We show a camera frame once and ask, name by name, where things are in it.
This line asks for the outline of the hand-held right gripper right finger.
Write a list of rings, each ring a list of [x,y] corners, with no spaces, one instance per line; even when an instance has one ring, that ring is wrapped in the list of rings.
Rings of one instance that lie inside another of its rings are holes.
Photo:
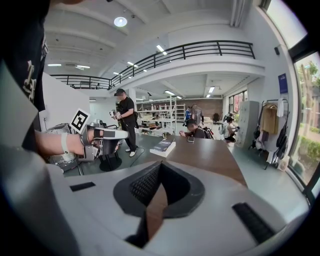
[[[189,216],[205,197],[205,186],[197,177],[166,161],[160,164],[159,178],[167,198],[165,219]]]

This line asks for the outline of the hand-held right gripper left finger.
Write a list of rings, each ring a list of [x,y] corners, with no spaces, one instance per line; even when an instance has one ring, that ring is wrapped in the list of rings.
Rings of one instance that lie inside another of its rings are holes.
[[[127,215],[141,218],[160,184],[159,161],[120,180],[113,188],[113,197]]]

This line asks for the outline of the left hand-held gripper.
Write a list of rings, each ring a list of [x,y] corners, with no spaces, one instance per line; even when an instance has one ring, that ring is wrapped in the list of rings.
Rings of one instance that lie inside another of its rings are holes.
[[[80,155],[78,157],[80,162],[91,162],[100,156],[113,154],[120,141],[129,137],[127,131],[105,128],[101,121],[90,123],[89,117],[89,113],[79,108],[70,122],[70,128],[81,136],[81,142],[84,145],[84,156]],[[90,144],[88,139],[85,138],[89,130],[97,130],[94,136],[99,141],[98,146]]]

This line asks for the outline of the person's left hand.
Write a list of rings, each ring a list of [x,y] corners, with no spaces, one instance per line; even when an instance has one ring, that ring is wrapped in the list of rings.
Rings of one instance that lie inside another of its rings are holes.
[[[97,133],[97,130],[89,130],[87,132],[87,135],[85,136],[85,138],[87,138],[87,141],[91,144],[91,145],[99,145],[99,140],[96,139],[95,137],[95,133]],[[82,141],[81,141],[81,135],[80,134],[68,134],[66,137],[66,145],[67,145],[67,149],[69,152],[74,153],[76,155],[79,156],[84,156],[84,148],[85,146],[83,145]]]

